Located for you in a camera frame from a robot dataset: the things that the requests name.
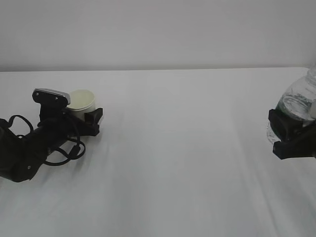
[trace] table surface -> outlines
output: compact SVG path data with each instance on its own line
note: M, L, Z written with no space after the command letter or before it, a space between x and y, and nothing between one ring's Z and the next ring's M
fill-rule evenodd
M89 89L105 111L83 158L2 182L0 236L314 237L316 161L281 161L266 138L269 109L306 71L0 73L1 118L36 125L36 87Z

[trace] paper cup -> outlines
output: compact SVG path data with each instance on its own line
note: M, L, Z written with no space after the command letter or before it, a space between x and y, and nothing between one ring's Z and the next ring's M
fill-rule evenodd
M89 90L75 90L70 94L70 105L67 107L77 118L84 121L84 113L95 110L94 94Z

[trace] water bottle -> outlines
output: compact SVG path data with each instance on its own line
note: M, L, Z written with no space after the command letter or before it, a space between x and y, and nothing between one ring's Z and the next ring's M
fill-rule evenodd
M306 76L294 82L282 95L276 110L281 110L289 117L303 121L303 126L316 119L316 66L308 70ZM280 139L267 128L268 140L273 144Z

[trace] wire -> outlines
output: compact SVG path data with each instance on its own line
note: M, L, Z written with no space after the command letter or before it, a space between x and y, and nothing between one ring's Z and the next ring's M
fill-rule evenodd
M67 140L71 141L71 142L78 142L77 140L72 139L72 138L68 138ZM67 164L69 161L71 161L73 159L79 159L85 153L85 144L82 141L79 141L79 144L83 146L83 151L79 155L75 156L74 158L72 158L69 154L67 154L63 149L57 148L57 149L55 149L55 151L63 154L66 157L66 159L64 161L56 162L56 163L49 162L49 161L42 160L42 159L41 159L41 161L43 162L43 164L46 164L46 165L49 165L49 166L60 166L60 165Z
M64 157L66 157L66 159L64 161L61 161L61 162L56 162L56 163L53 163L53 162L49 162L49 161L43 161L44 164L46 165L49 165L49 166L60 166L60 165L64 165L66 163L68 163L69 161L71 161L72 159L79 159L80 157L82 157L85 153L85 144L80 140L80 134L79 134L79 131L77 129L77 126L75 125L74 121L66 116L66 119L68 120L68 122L72 125L74 131L75 131L75 135L77 137L77 139L72 139L72 138L67 138L68 141L71 141L71 142L76 142L76 145L73 146L73 148L71 149L71 151L69 152L69 154L57 147L55 148L54 150L61 153L62 155L64 155ZM78 153L80 152L80 145L83 146L83 151L78 155Z
M22 119L30 128L30 133L33 133L34 132L34 128L32 126L32 124L30 123L30 121L28 121L25 117L21 116L21 115L13 115L10 119L9 119L9 122L7 123L7 127L12 127L13 125L13 122L14 122L14 119L18 117L20 119ZM79 131L77 129L77 126L76 124L74 123L74 121L68 117L66 115L66 119L67 121L71 124L71 126L73 127L74 129L74 132L75 132L75 135L76 135L76 139L72 139L72 138L67 138L67 141L71 141L71 142L75 142L76 145L73 146L73 148L71 149L71 151L69 152L69 154L67 152L65 152L65 150L57 147L55 148L54 150L61 153L62 155L64 155L66 157L66 159L64 161L61 161L61 162L56 162L56 163L53 163L53 162L49 162L49 161L46 161L44 159L41 159L35 152L33 152L33 154L35 155L36 158L40 159L41 162L43 162L43 164L46 164L46 165L49 165L49 166L61 166L61 165L64 165L66 163L68 163L69 161L71 160L75 160L75 159L79 159L80 157L82 157L85 153L85 144L80 140L80 134L79 134ZM25 135L17 135L18 138L24 138ZM80 145L83 146L83 151L79 154L80 152Z
M30 123L30 121L28 121L28 120L27 120L26 118L24 118L22 115L13 115L13 116L11 116L11 118L9 119L9 122L8 122L8 124L7 124L8 127L12 127L13 121L14 121L14 119L15 119L16 117L22 119L22 120L29 126L29 128L30 128L30 133L34 132L34 128L33 128L32 124Z

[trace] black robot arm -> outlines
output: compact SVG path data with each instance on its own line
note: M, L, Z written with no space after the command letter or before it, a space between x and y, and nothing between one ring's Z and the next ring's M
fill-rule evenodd
M82 157L85 145L80 137L99 133L102 108L85 113L81 120L67 108L70 97L66 93L35 89L33 99L41 104L37 129L22 116L12 116L9 121L0 119L0 176L14 182L32 179L42 164L59 166ZM28 124L30 133L17 136L9 129L16 117ZM67 141L75 143L69 153L60 148ZM48 162L47 157L54 151L63 154L65 160Z
M290 118L282 111L269 111L269 121L273 132L280 141L274 142L273 153L280 159L316 158L316 122L304 124Z

